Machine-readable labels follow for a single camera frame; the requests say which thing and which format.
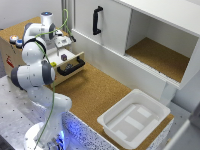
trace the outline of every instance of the cork surface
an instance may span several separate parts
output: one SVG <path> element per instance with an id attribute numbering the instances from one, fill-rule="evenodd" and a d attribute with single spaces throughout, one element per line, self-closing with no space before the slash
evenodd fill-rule
<path id="1" fill-rule="evenodd" d="M 29 20 L 26 20 L 24 22 L 21 22 L 19 24 L 16 24 L 12 27 L 6 28 L 4 30 L 0 31 L 0 37 L 2 37 L 4 40 L 9 42 L 9 38 L 11 35 L 17 35 L 19 39 L 22 39 L 23 33 L 24 33 L 24 26 L 27 23 L 41 23 L 40 17 L 35 17 Z"/>
<path id="2" fill-rule="evenodd" d="M 7 42 L 9 42 L 9 37 L 14 34 L 22 38 L 24 26 L 29 22 L 39 23 L 40 18 L 36 17 L 4 29 L 0 31 L 0 36 Z M 88 63 L 86 63 L 83 71 L 56 86 L 56 93 L 64 94 L 72 99 L 70 111 L 120 150 L 123 150 L 123 148 L 104 133 L 102 126 L 97 122 L 97 118 L 129 92 L 131 92 L 131 89 Z M 172 119 L 173 116 L 169 115 L 137 150 L 146 149 Z"/>
<path id="3" fill-rule="evenodd" d="M 149 38 L 143 39 L 126 53 L 178 82 L 181 82 L 190 60 Z"/>

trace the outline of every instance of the cabinet handle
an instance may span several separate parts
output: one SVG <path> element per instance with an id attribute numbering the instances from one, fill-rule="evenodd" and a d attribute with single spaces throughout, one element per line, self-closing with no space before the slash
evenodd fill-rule
<path id="1" fill-rule="evenodd" d="M 57 68 L 58 73 L 62 76 L 67 76 L 67 75 L 71 74 L 72 72 L 76 71 L 77 69 L 79 69 L 79 68 L 81 68 L 85 65 L 85 62 L 82 59 L 80 59 L 79 56 L 77 57 L 77 61 L 79 62 L 79 64 L 77 64 L 76 66 L 74 66 L 72 68 L 68 68 L 64 71 L 61 70 L 60 67 L 58 67 Z"/>
<path id="2" fill-rule="evenodd" d="M 97 35 L 101 33 L 101 30 L 97 28 L 98 24 L 98 12 L 102 11 L 103 8 L 101 6 L 98 6 L 97 9 L 94 10 L 93 14 L 93 35 Z"/>

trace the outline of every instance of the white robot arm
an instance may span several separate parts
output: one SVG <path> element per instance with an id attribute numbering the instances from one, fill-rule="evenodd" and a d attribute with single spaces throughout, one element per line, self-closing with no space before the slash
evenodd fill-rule
<path id="1" fill-rule="evenodd" d="M 62 35 L 62 32 L 53 32 L 41 37 L 35 36 L 55 30 L 55 25 L 52 23 L 52 16 L 53 14 L 50 12 L 41 13 L 42 24 L 29 23 L 25 26 L 22 39 L 22 59 L 27 65 L 16 67 L 11 72 L 13 84 L 20 89 L 26 90 L 30 100 L 47 108 L 45 121 L 47 121 L 51 111 L 53 92 L 44 87 L 44 85 L 53 83 L 55 71 L 46 60 L 43 60 L 44 53 L 35 42 L 37 42 L 46 53 L 46 43 L 52 40 L 56 34 Z M 57 135 L 63 130 L 61 115 L 63 112 L 68 111 L 71 106 L 72 101 L 69 97 L 57 93 L 54 94 L 53 112 L 39 141 L 40 148 L 50 149 L 47 143 L 56 139 Z M 38 132 L 35 140 L 38 140 L 43 128 L 44 126 Z"/>

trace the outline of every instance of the green cable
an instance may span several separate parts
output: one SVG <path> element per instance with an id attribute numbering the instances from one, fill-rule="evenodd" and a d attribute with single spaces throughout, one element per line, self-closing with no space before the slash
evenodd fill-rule
<path id="1" fill-rule="evenodd" d="M 51 32 L 38 34 L 38 35 L 35 36 L 35 38 L 37 38 L 37 37 L 39 37 L 39 36 L 41 36 L 41 35 L 44 35 L 44 34 L 50 34 L 50 33 L 56 32 L 56 31 L 58 31 L 59 29 L 61 29 L 64 25 L 67 27 L 66 23 L 67 23 L 67 20 L 68 20 L 68 10 L 67 10 L 67 9 L 63 9 L 63 13 L 64 13 L 64 11 L 67 12 L 67 18 L 66 18 L 64 24 L 63 24 L 60 28 L 58 28 L 58 29 L 56 29 L 56 30 L 54 30 L 54 31 L 51 31 Z M 36 43 L 37 46 L 40 48 L 40 50 L 42 51 L 42 53 L 45 55 L 47 61 L 50 63 L 50 61 L 49 61 L 49 59 L 48 59 L 48 56 L 45 54 L 43 48 L 42 48 L 37 42 L 35 42 L 35 43 Z M 43 135 L 43 133 L 44 133 L 44 130 L 46 129 L 46 126 L 47 126 L 47 124 L 48 124 L 48 122 L 49 122 L 49 119 L 50 119 L 50 117 L 51 117 L 51 114 L 52 114 L 52 112 L 53 112 L 53 107 L 54 107 L 54 94 L 55 94 L 55 86 L 54 86 L 54 82 L 53 82 L 53 100 L 52 100 L 51 111 L 50 111 L 49 117 L 48 117 L 48 119 L 47 119 L 47 121 L 46 121 L 46 123 L 45 123 L 45 125 L 44 125 L 44 129 L 42 130 L 42 133 L 41 133 L 39 139 L 37 140 L 37 143 L 36 143 L 36 145 L 35 145 L 34 150 L 36 149 L 36 147 L 37 147 L 37 145 L 38 145 L 38 143 L 39 143 L 39 141 L 40 141 L 40 139 L 41 139 L 41 137 L 42 137 L 42 135 Z"/>

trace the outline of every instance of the white plastic bin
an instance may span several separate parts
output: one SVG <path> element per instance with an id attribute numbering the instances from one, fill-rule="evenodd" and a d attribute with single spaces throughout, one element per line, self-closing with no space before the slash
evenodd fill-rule
<path id="1" fill-rule="evenodd" d="M 135 89 L 97 120 L 105 133 L 118 144 L 126 149 L 135 149 L 169 113 L 169 108 Z"/>

